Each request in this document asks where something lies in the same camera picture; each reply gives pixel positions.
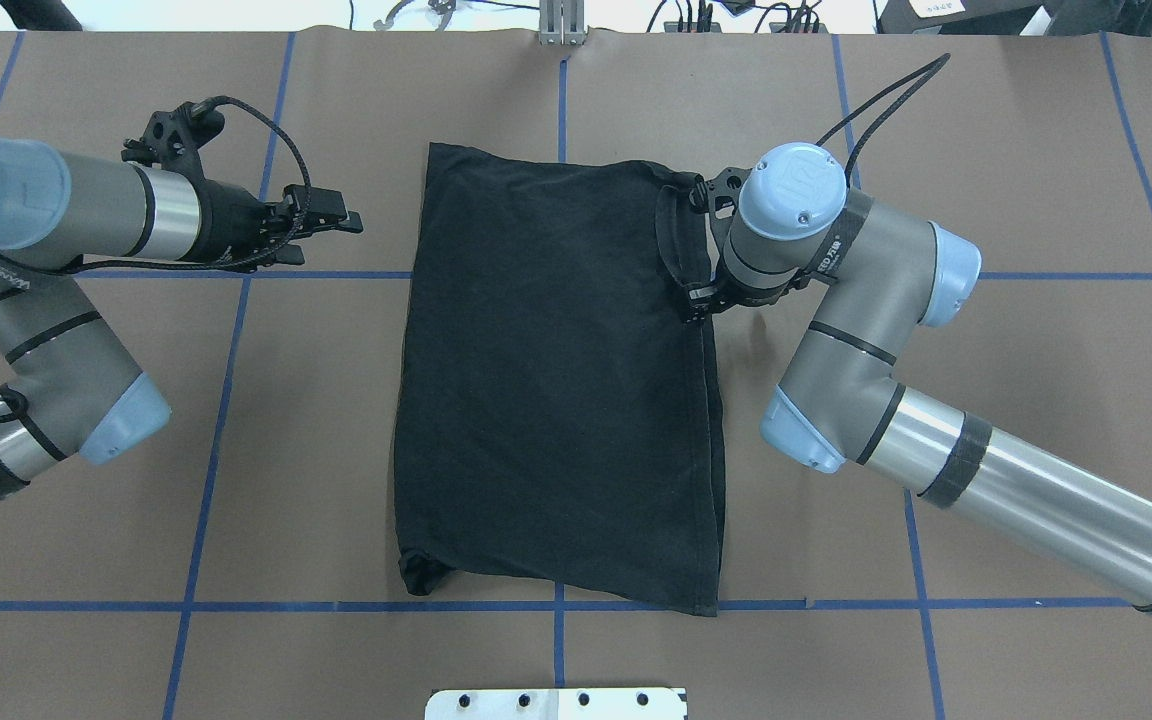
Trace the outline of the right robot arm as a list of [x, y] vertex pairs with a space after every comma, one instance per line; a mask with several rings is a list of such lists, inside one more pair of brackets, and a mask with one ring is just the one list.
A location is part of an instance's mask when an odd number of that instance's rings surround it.
[[846, 182], [788, 143], [702, 179], [704, 300], [804, 323], [755, 338], [761, 434], [817, 473], [890, 479], [929, 521], [934, 598], [1105, 594], [1152, 621], [1152, 268], [993, 270], [1000, 232]]

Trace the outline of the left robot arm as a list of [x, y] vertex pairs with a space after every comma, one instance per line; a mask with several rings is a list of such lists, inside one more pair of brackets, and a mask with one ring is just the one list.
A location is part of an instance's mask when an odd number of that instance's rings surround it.
[[362, 232], [342, 195], [308, 182], [279, 200], [211, 181], [196, 143], [129, 141], [122, 160], [0, 137], [0, 501], [70, 456], [122, 455], [170, 419], [156, 382], [76, 283], [113, 266], [253, 272], [300, 265], [294, 242]]

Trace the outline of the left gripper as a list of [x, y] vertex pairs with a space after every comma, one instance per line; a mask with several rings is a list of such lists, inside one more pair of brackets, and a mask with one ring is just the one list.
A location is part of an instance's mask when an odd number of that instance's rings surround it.
[[283, 200], [260, 202], [237, 184], [205, 179], [200, 184], [204, 223], [196, 240], [196, 262], [233, 263], [270, 250], [276, 241], [321, 232], [364, 233], [357, 211], [347, 209], [342, 192], [288, 184]]

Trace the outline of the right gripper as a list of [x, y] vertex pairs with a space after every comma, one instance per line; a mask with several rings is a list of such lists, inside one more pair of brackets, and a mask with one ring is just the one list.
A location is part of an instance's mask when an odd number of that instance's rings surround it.
[[703, 323], [708, 316], [723, 313], [732, 306], [771, 306], [790, 291], [805, 290], [814, 276], [791, 273], [788, 281], [772, 288], [742, 285], [732, 275], [717, 273], [707, 285], [687, 288], [685, 323]]

